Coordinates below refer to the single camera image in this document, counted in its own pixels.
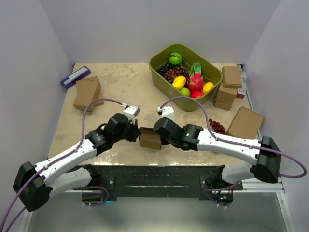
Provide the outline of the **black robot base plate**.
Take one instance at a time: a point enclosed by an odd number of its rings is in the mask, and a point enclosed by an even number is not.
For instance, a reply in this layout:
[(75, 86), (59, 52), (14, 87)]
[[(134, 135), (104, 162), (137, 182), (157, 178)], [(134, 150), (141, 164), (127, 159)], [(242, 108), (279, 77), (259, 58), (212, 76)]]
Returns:
[(110, 201), (121, 197), (206, 199), (204, 189), (223, 189), (223, 166), (84, 166), (102, 185)]

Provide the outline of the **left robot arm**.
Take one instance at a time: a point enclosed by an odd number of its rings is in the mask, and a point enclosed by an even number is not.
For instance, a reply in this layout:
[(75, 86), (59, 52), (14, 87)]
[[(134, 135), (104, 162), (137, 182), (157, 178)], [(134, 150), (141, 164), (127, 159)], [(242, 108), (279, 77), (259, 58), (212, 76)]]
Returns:
[(13, 189), (24, 207), (35, 211), (51, 197), (51, 184), (63, 174), (88, 159), (109, 150), (121, 141), (134, 142), (139, 136), (136, 115), (117, 113), (106, 124), (102, 124), (68, 150), (37, 164), (23, 163), (16, 175)]

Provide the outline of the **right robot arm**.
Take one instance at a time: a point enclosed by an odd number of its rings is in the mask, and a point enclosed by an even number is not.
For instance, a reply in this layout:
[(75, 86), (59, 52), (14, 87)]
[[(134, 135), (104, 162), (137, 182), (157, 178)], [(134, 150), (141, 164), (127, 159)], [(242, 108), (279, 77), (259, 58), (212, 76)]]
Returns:
[(276, 143), (268, 136), (260, 141), (241, 139), (191, 124), (180, 127), (168, 118), (159, 119), (154, 131), (165, 145), (171, 144), (184, 151), (211, 151), (242, 160), (237, 165), (225, 166), (221, 174), (216, 176), (215, 184), (221, 190), (250, 178), (271, 184), (278, 182), (281, 156)]

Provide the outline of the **brown cardboard box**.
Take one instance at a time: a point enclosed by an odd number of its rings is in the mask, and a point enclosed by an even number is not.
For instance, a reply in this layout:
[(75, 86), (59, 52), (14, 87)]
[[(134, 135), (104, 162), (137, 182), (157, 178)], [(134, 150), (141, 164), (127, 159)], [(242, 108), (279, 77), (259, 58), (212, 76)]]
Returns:
[(155, 150), (161, 150), (161, 138), (153, 128), (140, 127), (139, 136), (140, 146), (144, 148), (150, 148)]

